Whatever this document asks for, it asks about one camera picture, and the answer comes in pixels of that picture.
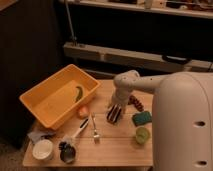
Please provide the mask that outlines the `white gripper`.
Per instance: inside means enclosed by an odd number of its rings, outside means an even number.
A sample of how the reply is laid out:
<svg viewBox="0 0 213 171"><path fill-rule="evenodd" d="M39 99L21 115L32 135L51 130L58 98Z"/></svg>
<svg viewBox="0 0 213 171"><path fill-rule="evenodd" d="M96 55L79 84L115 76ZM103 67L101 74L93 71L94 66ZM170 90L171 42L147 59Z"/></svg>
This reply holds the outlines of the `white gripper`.
<svg viewBox="0 0 213 171"><path fill-rule="evenodd" d="M112 94L111 101L109 102L108 107L112 108L115 105L119 105L122 111L125 111L128 104L130 96L130 91L124 88L116 88Z"/></svg>

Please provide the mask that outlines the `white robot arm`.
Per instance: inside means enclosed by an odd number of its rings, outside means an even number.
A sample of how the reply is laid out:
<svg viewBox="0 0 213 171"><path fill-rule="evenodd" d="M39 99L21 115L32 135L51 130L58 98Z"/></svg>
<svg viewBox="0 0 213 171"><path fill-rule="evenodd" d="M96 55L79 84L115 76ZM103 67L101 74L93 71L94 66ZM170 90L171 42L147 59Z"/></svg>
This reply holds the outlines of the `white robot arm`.
<svg viewBox="0 0 213 171"><path fill-rule="evenodd" d="M151 93L153 171L213 171L213 73L114 77L111 105L125 107L134 90Z"/></svg>

